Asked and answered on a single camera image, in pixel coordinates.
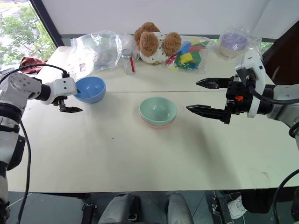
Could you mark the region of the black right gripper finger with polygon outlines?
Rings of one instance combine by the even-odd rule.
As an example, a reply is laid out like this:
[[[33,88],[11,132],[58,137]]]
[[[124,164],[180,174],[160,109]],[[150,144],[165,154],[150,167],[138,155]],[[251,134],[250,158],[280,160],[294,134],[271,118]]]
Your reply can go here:
[[[199,116],[225,122],[226,112],[222,109],[215,109],[207,105],[189,105],[186,106],[186,109]]]
[[[204,78],[196,82],[196,85],[207,89],[226,89],[230,82],[230,78]]]

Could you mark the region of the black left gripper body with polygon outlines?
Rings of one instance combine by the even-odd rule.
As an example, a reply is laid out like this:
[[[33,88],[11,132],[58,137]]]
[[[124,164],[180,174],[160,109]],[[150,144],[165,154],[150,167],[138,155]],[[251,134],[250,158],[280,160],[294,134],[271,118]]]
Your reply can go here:
[[[59,96],[59,97],[56,97],[54,99],[54,101],[52,102],[52,104],[54,106],[59,106],[59,110],[61,112],[65,112],[66,111],[66,106],[65,106],[65,100],[67,99],[67,96]]]

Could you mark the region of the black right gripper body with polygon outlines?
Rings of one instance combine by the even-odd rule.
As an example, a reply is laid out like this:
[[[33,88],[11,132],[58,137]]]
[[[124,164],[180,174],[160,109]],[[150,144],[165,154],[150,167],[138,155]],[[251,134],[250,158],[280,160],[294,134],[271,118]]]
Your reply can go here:
[[[232,114],[249,112],[253,96],[240,81],[239,76],[235,75],[229,79],[226,98],[223,122],[229,124]]]

